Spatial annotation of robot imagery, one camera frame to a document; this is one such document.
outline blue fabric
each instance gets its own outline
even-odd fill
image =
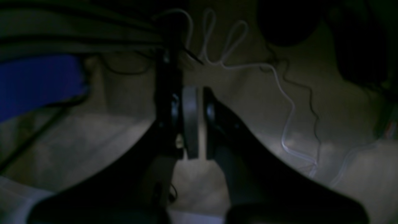
[[[83,72],[72,55],[0,64],[0,122],[84,92]]]

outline wire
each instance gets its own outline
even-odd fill
[[[173,203],[178,199],[178,193],[176,187],[172,183],[170,183],[170,186],[173,188],[174,192],[176,193],[175,195],[173,195],[173,200],[170,200],[170,202]]]
[[[10,45],[19,42],[79,42],[92,45],[142,45],[148,49],[162,47],[162,42],[148,42],[148,41],[132,41],[125,39],[109,39],[109,38],[96,38],[96,37],[79,37],[71,35],[58,35],[58,34],[29,34],[29,35],[15,35],[10,37],[0,38],[0,45]]]
[[[106,1],[102,1],[102,0],[91,0],[90,3],[98,5],[107,10],[111,10],[116,13],[122,14],[124,16],[128,16],[133,19],[138,19],[138,20],[141,19],[142,21],[145,21],[145,22],[148,22],[151,24],[154,23],[147,13],[145,13],[144,11],[142,11],[141,9],[139,9],[137,7],[130,7],[128,5],[121,4],[120,2],[115,3],[115,2],[106,2]]]
[[[0,174],[2,174],[11,163],[13,163],[20,155],[22,155],[27,149],[29,149],[36,140],[45,133],[50,127],[52,127],[57,121],[59,121],[67,113],[67,108],[60,109],[47,123],[45,123],[37,132],[35,132],[30,138],[24,143],[17,147],[12,154],[0,164]]]
[[[86,102],[88,99],[89,94],[84,94],[81,96],[76,96],[72,97],[69,101],[66,102],[56,102],[56,103],[51,103],[47,104],[45,107],[74,107],[74,106],[79,106]]]
[[[310,92],[310,96],[309,96],[309,107],[310,107],[311,113],[312,113],[313,116],[315,117],[315,122],[314,122],[314,126],[313,126],[313,133],[314,133],[314,136],[315,136],[315,138],[316,138],[316,140],[317,140],[317,142],[318,142],[318,146],[317,146],[317,149],[316,149],[316,161],[317,161],[317,163],[319,163],[319,159],[320,159],[320,148],[321,148],[321,146],[322,146],[322,142],[321,142],[321,140],[320,140],[320,138],[319,138],[319,136],[318,136],[318,134],[317,134],[317,131],[316,131],[320,119],[319,119],[318,114],[315,112],[314,107],[313,107],[313,103],[312,103],[312,101],[313,101],[313,90],[312,90],[312,88],[311,88],[310,86],[307,86],[307,85],[304,85],[304,84],[301,84],[301,83],[297,83],[297,82],[295,82],[295,81],[292,81],[292,80],[288,79],[288,78],[286,77],[286,75],[287,75],[287,71],[289,70],[289,67],[290,67],[290,62],[289,62],[289,60],[288,60],[288,59],[278,59],[277,56],[276,56],[275,51],[274,51],[271,47],[269,47],[269,45],[268,45],[267,43],[265,44],[265,47],[271,52],[271,54],[272,54],[272,56],[273,56],[272,61],[273,61],[276,65],[278,65],[279,62],[281,62],[281,61],[286,62],[286,69],[285,69],[285,71],[283,72],[282,79],[283,79],[286,83],[290,83],[290,84],[292,84],[292,85],[295,85],[295,86],[298,86],[298,87],[301,87],[301,88],[305,88],[305,89],[307,89],[307,90]]]
[[[116,71],[113,68],[111,68],[111,66],[107,63],[106,59],[104,58],[104,56],[102,54],[98,55],[99,60],[101,61],[102,65],[104,65],[104,67],[109,70],[112,73],[118,74],[118,75],[141,75],[146,73],[147,71],[149,71],[149,69],[152,66],[152,61],[148,62],[148,65],[142,70],[142,71],[137,71],[137,72],[121,72],[121,71]]]
[[[201,65],[205,65],[194,53],[192,53],[192,51],[186,49],[184,46],[182,47],[183,51],[185,51],[185,53],[187,53],[187,55],[192,59],[197,61],[199,64]]]
[[[108,16],[103,16],[100,13],[92,13],[88,10],[82,10],[79,8],[73,8],[71,6],[62,6],[54,3],[46,3],[46,2],[33,2],[33,1],[6,1],[0,2],[0,10],[13,10],[13,9],[39,9],[46,10],[50,12],[56,12],[59,14],[64,14],[68,16],[75,16],[85,19],[90,19],[94,21],[101,21],[108,24],[114,24],[121,27],[133,28],[136,30],[141,30],[150,33],[158,33],[156,29],[151,29],[148,27],[140,26],[137,24],[132,24],[130,22],[124,21],[123,19],[114,19]]]
[[[192,17],[185,10],[179,9],[179,8],[170,9],[170,10],[167,10],[167,11],[155,16],[155,18],[159,18],[160,16],[165,16],[165,15],[173,14],[173,13],[182,13],[188,19],[188,33],[187,33],[187,38],[185,40],[185,48],[189,49],[190,44],[191,44],[192,35],[193,35],[193,26],[194,26],[194,24],[193,24]],[[248,33],[248,30],[249,30],[248,23],[246,21],[244,21],[244,20],[238,20],[231,27],[231,29],[230,29],[230,31],[229,31],[229,33],[227,35],[226,42],[224,44],[220,59],[218,61],[211,61],[209,59],[209,56],[208,56],[208,53],[207,53],[207,45],[208,45],[209,39],[210,39],[210,37],[211,37],[211,35],[213,33],[216,21],[217,21],[217,17],[216,17],[216,14],[215,14],[214,10],[212,10],[210,8],[205,9],[204,12],[203,12],[203,20],[202,20],[203,44],[202,44],[201,51],[198,54],[198,58],[204,58],[204,60],[207,63],[209,63],[210,65],[220,65],[221,67],[223,67],[224,69],[227,69],[227,70],[259,67],[259,68],[269,68],[273,72],[273,75],[274,75],[276,84],[278,86],[278,89],[280,90],[280,92],[284,96],[284,98],[287,99],[289,101],[289,103],[291,104],[291,110],[290,110],[289,116],[288,116],[288,118],[286,120],[285,126],[283,128],[283,132],[282,132],[282,137],[281,137],[282,148],[288,154],[293,155],[293,156],[295,156],[297,158],[300,158],[300,159],[303,159],[303,160],[305,160],[307,162],[312,163],[314,166],[313,166],[309,176],[313,177],[315,175],[317,167],[318,167],[317,160],[312,158],[311,156],[306,155],[306,154],[300,153],[298,151],[291,150],[285,144],[288,126],[291,123],[293,115],[295,114],[296,105],[295,105],[294,101],[289,97],[289,95],[283,90],[283,88],[282,88],[282,86],[280,84],[278,73],[276,72],[275,67],[273,65],[269,64],[269,63],[264,63],[264,62],[247,63],[247,64],[240,64],[240,65],[225,65],[225,62],[227,61],[227,59],[229,58],[231,53],[246,38],[246,35]],[[237,31],[237,29],[239,27],[243,27],[243,32],[241,33],[241,35],[238,37],[238,39],[235,42],[231,43],[232,36],[236,33],[236,31]]]
[[[376,140],[373,143],[360,145],[360,146],[352,148],[349,151],[349,153],[345,156],[343,164],[340,167],[339,173],[336,175],[336,177],[333,178],[333,180],[330,182],[329,186],[331,188],[334,188],[341,181],[341,179],[343,178],[343,175],[344,175],[344,173],[345,173],[345,171],[347,169],[348,162],[350,161],[350,158],[354,154],[358,154],[360,152],[364,152],[364,151],[368,151],[368,150],[373,150],[374,147],[377,146],[379,142],[380,142],[379,140]]]
[[[154,56],[146,55],[146,54],[142,53],[141,51],[134,51],[134,52],[135,52],[136,54],[138,54],[138,55],[141,55],[142,57],[144,57],[144,58],[146,58],[146,59],[155,60],[155,57],[154,57]]]

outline white cable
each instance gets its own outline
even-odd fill
[[[160,17],[160,16],[165,16],[168,14],[172,14],[172,13],[182,13],[184,14],[187,19],[188,19],[188,34],[187,34],[187,39],[185,41],[185,47],[186,49],[189,49],[190,44],[191,44],[191,38],[193,35],[193,20],[192,17],[184,10],[176,8],[176,9],[170,9],[167,10],[163,13],[161,13],[160,15],[158,15],[156,18]],[[246,38],[246,35],[249,31],[249,25],[246,21],[244,20],[238,20],[230,29],[222,53],[221,53],[221,57],[218,61],[210,61],[209,56],[207,54],[207,44],[209,43],[209,39],[213,33],[215,24],[217,21],[217,17],[216,14],[214,12],[214,10],[208,8],[203,12],[203,20],[202,20],[202,26],[203,26],[203,44],[201,47],[201,51],[198,54],[198,58],[200,59],[204,59],[207,63],[209,63],[210,65],[221,65],[224,69],[228,69],[228,70],[234,70],[234,69],[244,69],[244,68],[252,68],[252,67],[266,67],[266,68],[270,68],[273,72],[276,84],[278,86],[279,91],[282,93],[282,95],[289,101],[289,103],[291,104],[291,110],[289,113],[289,116],[286,120],[285,126],[283,128],[283,132],[282,132],[282,137],[281,137],[281,144],[282,144],[282,148],[289,154],[289,155],[293,155],[297,158],[303,159],[307,162],[310,162],[313,164],[313,167],[311,169],[311,172],[309,174],[310,177],[313,177],[316,173],[317,167],[318,167],[318,162],[316,159],[305,155],[303,153],[291,150],[289,147],[286,146],[285,144],[285,140],[286,140],[286,135],[287,135],[287,128],[293,118],[293,115],[295,114],[296,111],[296,105],[294,103],[294,101],[289,97],[289,95],[283,90],[280,81],[279,81],[279,77],[278,77],[278,73],[276,72],[274,66],[272,66],[271,64],[268,63],[248,63],[248,64],[241,64],[241,65],[225,65],[225,62],[227,61],[227,59],[229,58],[229,56],[231,55],[231,53],[235,50],[235,48]],[[236,30],[242,26],[243,27],[243,32],[241,33],[241,35],[239,36],[239,38],[230,45],[230,42],[232,40],[232,36],[233,34],[236,32]]]
[[[357,147],[352,148],[349,153],[345,156],[343,164],[340,167],[339,173],[336,175],[336,177],[333,178],[333,180],[330,182],[329,186],[330,188],[334,188],[339,182],[340,180],[343,178],[343,175],[347,169],[348,163],[351,159],[351,157],[355,154],[358,154],[360,152],[364,152],[364,151],[368,151],[368,150],[373,150],[374,148],[372,146],[377,146],[377,144],[379,143],[379,141],[375,141],[373,143],[370,144],[366,144],[366,145],[360,145]]]

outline black object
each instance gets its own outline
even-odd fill
[[[304,41],[322,17],[321,0],[258,0],[257,24],[264,38],[277,46]]]
[[[344,0],[325,13],[344,79],[378,90],[387,79],[386,34],[367,0]]]
[[[276,158],[210,88],[203,93],[207,158],[228,186],[232,223],[368,223],[363,207],[296,172]]]
[[[165,176],[171,180],[174,163],[182,154],[174,155],[168,134],[166,124],[155,121],[126,154],[105,170],[36,205],[28,223],[157,223],[159,218],[165,219],[162,208],[167,203],[170,182],[166,185],[158,180],[147,185],[146,190],[153,191],[149,197],[143,195],[142,187],[148,183],[145,174],[158,156],[170,158],[169,164],[162,165],[164,169],[169,167],[171,173]]]

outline cord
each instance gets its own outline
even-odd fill
[[[288,59],[278,59],[277,58],[277,56],[276,56],[276,53],[275,53],[275,51],[271,48],[271,47],[269,47],[269,45],[266,43],[265,44],[265,47],[271,52],[271,54],[272,54],[272,56],[273,56],[273,61],[274,61],[274,63],[276,64],[276,65],[278,65],[279,64],[279,62],[281,62],[281,61],[284,61],[284,62],[286,62],[286,69],[285,69],[285,71],[283,72],[283,74],[282,74],[282,79],[286,82],[286,83],[290,83],[290,84],[292,84],[292,85],[295,85],[295,86],[298,86],[298,87],[301,87],[301,88],[305,88],[305,89],[307,89],[308,91],[309,91],[309,93],[310,93],[310,96],[309,96],[309,108],[310,108],[310,111],[311,111],[311,113],[313,114],[313,116],[315,117],[315,122],[314,122],[314,126],[313,126],[313,133],[314,133],[314,136],[315,136],[315,138],[316,138],[316,140],[317,140],[317,142],[318,142],[318,146],[317,146],[317,149],[316,149],[316,161],[317,162],[319,162],[319,159],[320,159],[320,148],[321,148],[321,146],[322,146],[322,142],[321,142],[321,140],[320,140],[320,138],[319,138],[319,136],[318,136],[318,134],[317,134],[317,126],[318,126],[318,123],[319,123],[319,116],[318,116],[318,114],[315,112],[315,110],[314,110],[314,107],[313,107],[313,90],[312,90],[312,88],[310,87],[310,86],[307,86],[307,85],[304,85],[304,84],[301,84],[301,83],[297,83],[297,82],[295,82],[295,81],[292,81],[292,80],[290,80],[290,79],[288,79],[287,77],[286,77],[286,75],[287,75],[287,71],[289,70],[289,67],[290,67],[290,62],[289,62],[289,60]]]
[[[99,13],[93,13],[88,10],[82,10],[79,8],[74,8],[71,6],[62,6],[57,5],[54,3],[46,3],[46,2],[33,2],[33,1],[26,1],[26,2],[19,2],[19,1],[4,1],[0,2],[0,9],[1,10],[14,10],[14,9],[39,9],[39,10],[46,10],[50,12],[56,12],[59,14],[67,15],[67,16],[75,16],[80,18],[85,18],[94,21],[101,21],[108,24],[114,24],[121,27],[126,28],[133,28],[136,30],[141,30],[150,33],[158,33],[157,30],[151,29],[145,26],[140,26],[136,24],[132,24],[130,22],[124,21],[122,19],[114,19],[108,16],[103,16]]]
[[[22,155],[27,149],[29,149],[36,140],[52,127],[57,121],[59,121],[67,113],[67,108],[60,109],[47,123],[45,123],[36,133],[28,138],[24,143],[17,147],[12,154],[0,164],[0,174],[2,174],[11,163],[13,163],[20,155]]]
[[[144,58],[146,58],[146,59],[155,60],[155,57],[154,57],[154,56],[146,55],[146,54],[142,53],[141,51],[134,51],[134,52],[135,52],[136,54],[138,54],[138,55],[141,55],[142,57],[144,57]]]
[[[118,75],[141,75],[149,71],[149,69],[152,66],[152,61],[148,62],[148,65],[142,70],[142,71],[137,71],[137,72],[121,72],[121,71],[116,71],[114,70],[106,61],[104,56],[102,54],[98,55],[99,60],[101,61],[102,65],[109,70],[112,73],[118,74]]]
[[[166,16],[168,14],[173,14],[173,13],[182,13],[184,14],[187,19],[188,19],[188,32],[187,32],[187,38],[185,40],[185,48],[189,49],[190,44],[191,44],[191,39],[192,39],[192,35],[193,35],[193,20],[192,17],[183,9],[179,9],[179,8],[175,8],[175,9],[170,9],[167,10],[159,15],[156,15],[155,18],[159,18],[161,16]],[[205,9],[203,12],[203,20],[202,20],[202,26],[203,26],[203,44],[202,44],[202,48],[201,51],[198,54],[198,58],[204,58],[204,60],[209,63],[210,65],[220,65],[221,67],[223,67],[224,69],[227,70],[234,70],[234,69],[244,69],[244,68],[251,68],[251,67],[259,67],[259,68],[269,68],[271,69],[271,71],[273,72],[276,84],[278,86],[278,89],[280,90],[281,94],[285,97],[285,99],[287,99],[289,101],[289,103],[291,104],[291,110],[289,113],[289,116],[286,120],[285,126],[283,128],[283,132],[282,132],[282,137],[281,137],[281,144],[282,144],[282,148],[290,155],[293,155],[297,158],[303,159],[307,162],[312,163],[314,166],[309,174],[310,177],[313,177],[316,173],[317,167],[318,167],[318,162],[316,159],[300,153],[298,151],[294,151],[291,150],[289,147],[287,147],[287,145],[285,144],[286,141],[286,135],[287,135],[287,128],[289,126],[289,124],[291,123],[291,120],[293,118],[293,115],[295,114],[296,111],[296,105],[294,103],[294,101],[289,97],[289,95],[283,90],[280,81],[279,81],[279,77],[278,77],[278,73],[276,72],[276,69],[273,65],[269,64],[269,63],[247,63],[247,64],[240,64],[240,65],[225,65],[225,62],[227,61],[227,59],[229,58],[229,56],[231,55],[231,53],[235,50],[235,48],[246,38],[246,35],[248,33],[249,30],[249,26],[248,23],[244,20],[238,20],[230,29],[228,35],[227,35],[227,39],[226,42],[224,44],[222,53],[221,53],[221,57],[218,61],[211,61],[209,59],[208,53],[207,53],[207,45],[209,42],[209,39],[213,33],[215,24],[216,24],[216,14],[214,12],[214,10],[208,8]],[[241,33],[241,35],[238,37],[238,39],[231,43],[232,40],[232,36],[235,34],[236,30],[239,27],[243,27],[243,32]]]
[[[84,102],[87,101],[87,99],[90,97],[91,95],[91,87],[90,87],[90,81],[89,81],[89,76],[90,73],[89,71],[87,71],[87,69],[83,66],[84,65],[84,60],[86,59],[86,55],[85,56],[77,56],[76,57],[79,58],[80,61],[80,69],[83,73],[83,87],[84,87],[84,93],[82,95],[79,96],[74,96],[68,100],[63,100],[61,102],[55,102],[55,103],[50,103],[45,105],[45,107],[74,107],[74,106],[79,106],[81,104],[83,104]]]
[[[173,195],[172,193],[169,194],[169,201],[170,201],[170,204],[172,204],[178,199],[178,193],[177,193],[176,187],[172,183],[170,183],[170,186],[173,188],[173,190],[175,192],[175,195]]]
[[[365,145],[360,145],[360,146],[357,146],[357,147],[352,148],[352,149],[349,151],[349,153],[345,156],[344,161],[343,161],[343,164],[342,164],[341,167],[340,167],[339,173],[338,173],[338,174],[333,178],[333,180],[330,182],[330,184],[329,184],[330,188],[334,188],[334,187],[341,181],[341,179],[343,178],[343,175],[344,175],[344,173],[345,173],[345,171],[346,171],[346,169],[347,169],[348,162],[350,161],[350,158],[351,158],[354,154],[358,154],[358,153],[360,153],[360,152],[364,152],[364,151],[368,151],[368,150],[373,150],[373,149],[374,149],[374,146],[377,146],[379,142],[380,142],[379,140],[376,140],[376,141],[373,142],[373,143],[365,144]]]

